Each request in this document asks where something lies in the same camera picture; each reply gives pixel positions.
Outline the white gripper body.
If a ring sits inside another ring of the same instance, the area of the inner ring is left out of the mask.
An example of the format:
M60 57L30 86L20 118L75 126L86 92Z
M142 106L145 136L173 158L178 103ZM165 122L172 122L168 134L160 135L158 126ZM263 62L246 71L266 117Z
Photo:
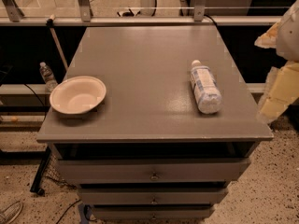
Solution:
M276 46L278 56L288 61L299 61L299 0L281 18Z

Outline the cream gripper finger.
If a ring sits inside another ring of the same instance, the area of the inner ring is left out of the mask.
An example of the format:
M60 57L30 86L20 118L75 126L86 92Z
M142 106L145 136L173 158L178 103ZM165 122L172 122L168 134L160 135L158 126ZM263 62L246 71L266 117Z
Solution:
M299 99L299 63L287 61L281 68L272 67L258 103L257 120L269 124Z
M255 40L254 45L263 49L275 49L277 47L278 26L279 22L273 24Z

